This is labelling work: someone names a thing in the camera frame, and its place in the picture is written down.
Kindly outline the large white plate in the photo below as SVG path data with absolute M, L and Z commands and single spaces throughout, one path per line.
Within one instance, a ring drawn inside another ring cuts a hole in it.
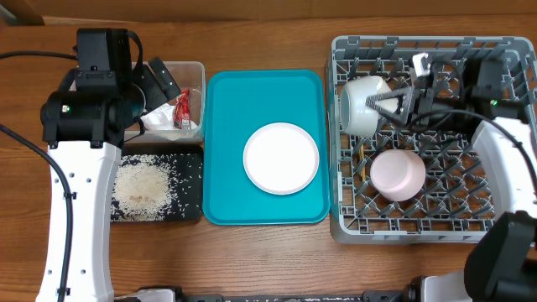
M 315 140 L 303 128 L 274 122 L 256 130 L 242 155 L 249 180 L 272 195 L 291 195 L 315 178 L 320 153 Z

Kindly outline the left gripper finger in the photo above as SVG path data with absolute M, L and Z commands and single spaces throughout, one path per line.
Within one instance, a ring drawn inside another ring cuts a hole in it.
M 173 76 L 159 57 L 152 59 L 149 62 L 149 66 L 154 73 L 159 87 L 158 100 L 160 102 L 168 102 L 181 94 L 180 87 L 176 84 Z
M 138 82 L 138 86 L 145 96 L 144 109 L 146 112 L 151 112 L 166 102 L 160 102 L 158 100 L 159 87 L 149 65 L 143 65 L 140 75 L 141 80 Z

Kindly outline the small pink-white bowl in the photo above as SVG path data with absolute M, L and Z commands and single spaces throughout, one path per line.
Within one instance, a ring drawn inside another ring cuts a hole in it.
M 371 164 L 373 187 L 386 199 L 400 202 L 420 192 L 425 183 L 425 164 L 414 152 L 392 149 L 379 154 Z

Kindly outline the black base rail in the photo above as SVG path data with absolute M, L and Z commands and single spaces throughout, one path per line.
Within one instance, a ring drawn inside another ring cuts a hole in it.
M 118 296 L 115 301 L 174 301 L 174 302 L 399 302 L 403 300 L 401 291 L 369 290 L 361 294 L 344 295 L 254 295 L 223 296 L 221 294 L 185 294 L 181 287 L 160 285 L 142 287 L 138 292 Z

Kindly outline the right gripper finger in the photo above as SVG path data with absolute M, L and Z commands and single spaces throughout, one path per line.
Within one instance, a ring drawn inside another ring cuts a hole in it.
M 378 112 L 397 127 L 409 125 L 414 110 L 413 102 L 396 100 L 367 101 L 367 106 Z
M 414 95 L 414 88 L 405 87 L 389 92 L 384 92 L 366 98 L 367 105 L 376 105 L 378 102 L 388 99 L 396 99 L 398 104 L 403 105 L 412 100 Z

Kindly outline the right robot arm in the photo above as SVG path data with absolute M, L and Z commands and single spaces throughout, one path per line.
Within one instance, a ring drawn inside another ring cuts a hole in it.
M 505 64 L 468 59 L 455 68 L 458 93 L 442 97 L 441 59 L 412 57 L 411 84 L 380 90 L 382 81 L 358 89 L 359 120 L 365 109 L 416 133 L 445 130 L 466 135 L 477 153 L 492 194 L 496 221 L 468 255 L 462 271 L 418 277 L 405 301 L 534 301 L 536 261 L 536 158 L 527 106 L 504 98 Z

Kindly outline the red snack wrapper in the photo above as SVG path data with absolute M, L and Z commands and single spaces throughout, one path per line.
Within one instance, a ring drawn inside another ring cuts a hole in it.
M 173 112 L 174 127 L 178 129 L 191 129 L 190 120 L 190 90 L 184 89 L 175 99 L 175 109 Z

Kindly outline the white tissue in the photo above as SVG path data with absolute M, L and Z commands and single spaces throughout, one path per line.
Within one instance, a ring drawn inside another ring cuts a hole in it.
M 185 120 L 180 122 L 175 117 L 176 106 L 168 103 L 156 108 L 152 112 L 141 117 L 146 129 L 151 131 L 157 130 L 191 130 L 198 128 L 194 121 L 187 124 Z

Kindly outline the grey dishwasher rack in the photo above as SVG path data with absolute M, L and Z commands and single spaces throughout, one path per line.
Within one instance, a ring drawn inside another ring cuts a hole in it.
M 496 211 L 487 177 L 470 139 L 460 133 L 414 133 L 379 117 L 377 132 L 364 138 L 367 179 L 357 172 L 357 144 L 363 137 L 341 129 L 340 97 L 349 81 L 380 76 L 391 90 L 410 86 L 413 55 L 441 59 L 440 96 L 458 93 L 455 68 L 468 59 L 499 59 L 505 64 L 507 101 L 527 106 L 536 144 L 536 54 L 522 37 L 339 36 L 328 60 L 331 235 L 349 244 L 478 242 L 493 227 Z M 414 197 L 395 202 L 383 197 L 370 179 L 374 159 L 401 149 L 425 164 L 425 183 Z

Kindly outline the grey shallow bowl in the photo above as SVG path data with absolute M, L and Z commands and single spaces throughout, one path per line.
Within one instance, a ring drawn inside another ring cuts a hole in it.
M 344 133 L 371 138 L 378 128 L 379 114 L 366 105 L 368 96 L 391 92 L 380 76 L 368 75 L 349 81 L 340 97 L 341 129 Z

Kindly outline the teal serving tray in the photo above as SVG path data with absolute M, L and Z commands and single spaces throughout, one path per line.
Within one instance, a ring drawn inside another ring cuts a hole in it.
M 321 78 L 310 70 L 215 74 L 207 88 L 203 212 L 220 226 L 313 224 L 325 219 L 331 190 Z M 261 127 L 288 122 L 315 141 L 320 164 L 303 190 L 273 195 L 247 176 L 243 151 Z

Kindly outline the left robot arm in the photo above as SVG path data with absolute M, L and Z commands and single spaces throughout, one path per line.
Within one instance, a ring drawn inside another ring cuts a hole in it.
M 79 65 L 41 108 L 51 212 L 38 301 L 112 301 L 112 191 L 125 132 L 180 88 L 160 58 L 125 70 Z

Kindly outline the clear plastic bin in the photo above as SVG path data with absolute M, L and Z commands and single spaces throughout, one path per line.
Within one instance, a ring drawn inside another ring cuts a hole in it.
M 204 139 L 204 116 L 206 104 L 205 66 L 198 61 L 165 61 L 165 66 L 181 90 L 190 90 L 190 120 L 198 128 L 191 130 L 157 130 L 146 129 L 139 136 L 138 124 L 125 132 L 127 143 L 201 143 Z M 175 99 L 167 102 L 175 106 Z

